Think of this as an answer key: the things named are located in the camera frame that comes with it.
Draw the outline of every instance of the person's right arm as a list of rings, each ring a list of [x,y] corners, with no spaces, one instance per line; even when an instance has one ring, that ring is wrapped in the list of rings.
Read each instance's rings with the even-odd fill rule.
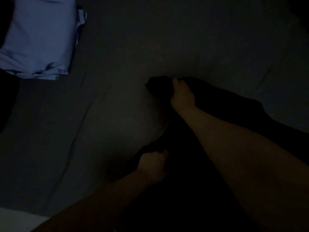
[[[309,231],[308,165],[269,139],[198,109],[185,82],[173,84],[172,107],[256,225],[263,231]]]

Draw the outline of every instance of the hand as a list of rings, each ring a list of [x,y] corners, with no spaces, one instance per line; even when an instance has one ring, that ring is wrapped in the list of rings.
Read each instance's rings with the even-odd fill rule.
[[[177,78],[173,78],[174,95],[171,99],[173,109],[180,114],[181,112],[195,108],[195,97],[189,86]]]
[[[141,156],[136,171],[144,174],[147,178],[147,181],[149,181],[151,184],[160,182],[169,173],[169,171],[164,170],[167,156],[167,150],[165,150],[163,153],[145,153]]]

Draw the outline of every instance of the folded shirt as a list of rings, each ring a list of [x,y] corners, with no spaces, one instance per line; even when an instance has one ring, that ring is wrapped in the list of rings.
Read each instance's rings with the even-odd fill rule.
[[[0,68],[21,78],[57,80],[68,74],[86,19],[75,0],[15,0]]]

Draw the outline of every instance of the black cloth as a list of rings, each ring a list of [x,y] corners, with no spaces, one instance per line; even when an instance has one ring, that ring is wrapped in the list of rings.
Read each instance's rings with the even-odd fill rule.
[[[272,120],[260,102],[216,88],[196,78],[183,80],[201,110],[248,128],[308,163],[309,134]],[[142,193],[124,214],[125,231],[256,231],[188,125],[170,107],[173,85],[166,76],[150,78],[147,89],[169,109],[173,121],[163,136],[142,148],[128,165],[136,169],[146,152],[168,149],[170,175]]]
[[[0,27],[0,47],[4,43],[6,33],[9,29],[10,22],[13,16],[14,3],[10,0],[0,0],[2,8],[1,13],[1,27]],[[8,74],[0,69],[0,132],[6,125],[10,117],[12,107],[15,103],[16,96],[19,89],[19,78]]]

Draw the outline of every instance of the bare skin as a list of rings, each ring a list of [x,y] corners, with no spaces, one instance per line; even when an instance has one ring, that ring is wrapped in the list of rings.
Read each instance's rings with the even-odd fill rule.
[[[136,171],[56,214],[33,232],[113,231],[130,203],[167,176],[167,156],[167,152],[143,154]]]
[[[309,167],[269,139],[195,106],[184,81],[173,79],[171,105],[262,231],[309,231]]]

